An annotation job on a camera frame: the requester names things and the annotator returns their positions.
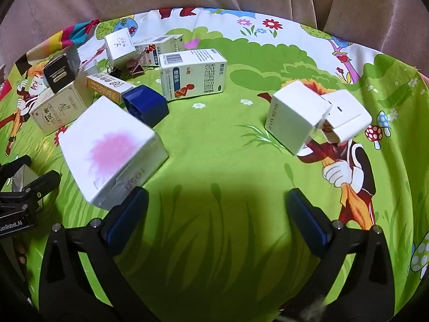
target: black box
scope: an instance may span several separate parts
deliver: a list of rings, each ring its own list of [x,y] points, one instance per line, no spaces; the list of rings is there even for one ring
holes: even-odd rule
[[[80,57],[74,45],[55,55],[43,68],[43,74],[52,92],[56,93],[74,81],[79,66]]]

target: barcode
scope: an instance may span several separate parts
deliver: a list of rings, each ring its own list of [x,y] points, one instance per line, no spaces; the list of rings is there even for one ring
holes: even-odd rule
[[[159,42],[159,41],[165,40],[168,37],[169,36],[161,36],[161,37],[158,37],[156,40],[153,40],[152,42]]]
[[[183,63],[180,54],[166,54],[164,55],[164,62],[167,64]]]

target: blue container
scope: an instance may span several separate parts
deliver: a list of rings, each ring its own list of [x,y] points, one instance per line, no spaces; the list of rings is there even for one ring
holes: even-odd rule
[[[169,113],[165,97],[145,85],[126,92],[122,98],[128,112],[149,127],[154,127]]]

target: beige fabric background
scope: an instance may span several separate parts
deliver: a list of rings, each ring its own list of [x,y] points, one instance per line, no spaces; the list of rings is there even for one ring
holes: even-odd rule
[[[0,64],[8,72],[22,54],[72,24],[184,6],[291,19],[378,49],[429,75],[429,12],[421,0],[15,0],[0,25]]]

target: pink flower print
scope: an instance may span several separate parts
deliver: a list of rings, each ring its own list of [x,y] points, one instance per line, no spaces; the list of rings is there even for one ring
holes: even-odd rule
[[[246,20],[246,19],[239,19],[237,21],[237,23],[240,24],[240,25],[247,25],[247,26],[252,25],[252,23],[250,22],[250,20]]]

